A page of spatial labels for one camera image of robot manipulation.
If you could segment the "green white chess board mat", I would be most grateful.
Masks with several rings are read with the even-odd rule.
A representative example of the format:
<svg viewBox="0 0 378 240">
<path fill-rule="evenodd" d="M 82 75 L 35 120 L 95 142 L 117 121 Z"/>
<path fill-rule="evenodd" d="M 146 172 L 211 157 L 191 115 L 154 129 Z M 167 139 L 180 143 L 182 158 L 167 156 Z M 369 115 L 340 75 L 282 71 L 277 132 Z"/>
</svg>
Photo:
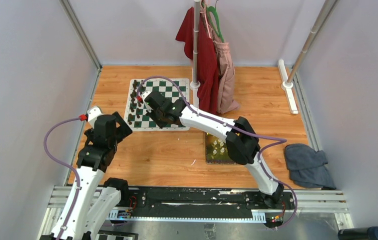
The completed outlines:
<svg viewBox="0 0 378 240">
<path fill-rule="evenodd" d="M 187 131 L 177 120 L 178 111 L 190 101 L 187 78 L 131 79 L 124 120 L 134 132 Z"/>
</svg>

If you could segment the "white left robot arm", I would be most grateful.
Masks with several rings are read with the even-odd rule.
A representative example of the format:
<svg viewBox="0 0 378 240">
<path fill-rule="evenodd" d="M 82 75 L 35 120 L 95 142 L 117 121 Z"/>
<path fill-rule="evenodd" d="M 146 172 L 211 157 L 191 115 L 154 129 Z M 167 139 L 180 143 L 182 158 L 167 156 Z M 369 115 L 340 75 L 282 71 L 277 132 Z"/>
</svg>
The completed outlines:
<svg viewBox="0 0 378 240">
<path fill-rule="evenodd" d="M 73 121 L 85 121 L 91 126 L 84 133 L 86 141 L 78 153 L 76 167 L 54 157 L 47 147 L 51 132 Z M 43 140 L 46 154 L 56 163 L 69 168 L 75 179 L 57 223 L 49 234 L 41 235 L 40 239 L 94 240 L 111 210 L 129 203 L 128 182 L 113 177 L 104 182 L 99 198 L 96 201 L 92 199 L 117 152 L 117 145 L 131 134 L 132 129 L 118 112 L 104 114 L 98 107 L 61 121 L 48 130 Z"/>
</svg>

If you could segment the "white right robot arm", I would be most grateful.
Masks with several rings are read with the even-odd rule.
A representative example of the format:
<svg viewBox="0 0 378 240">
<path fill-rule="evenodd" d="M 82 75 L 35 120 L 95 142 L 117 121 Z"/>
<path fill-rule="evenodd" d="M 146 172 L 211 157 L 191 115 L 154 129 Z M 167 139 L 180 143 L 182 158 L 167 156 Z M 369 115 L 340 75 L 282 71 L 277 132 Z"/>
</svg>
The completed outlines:
<svg viewBox="0 0 378 240">
<path fill-rule="evenodd" d="M 160 128 L 167 124 L 196 128 L 222 140 L 228 157 L 244 166 L 258 185 L 260 202 L 274 209 L 282 202 L 284 186 L 279 183 L 266 165 L 257 135 L 248 120 L 222 118 L 202 111 L 185 98 L 176 101 L 157 91 L 146 91 L 137 100 L 147 108 L 147 115 Z"/>
</svg>

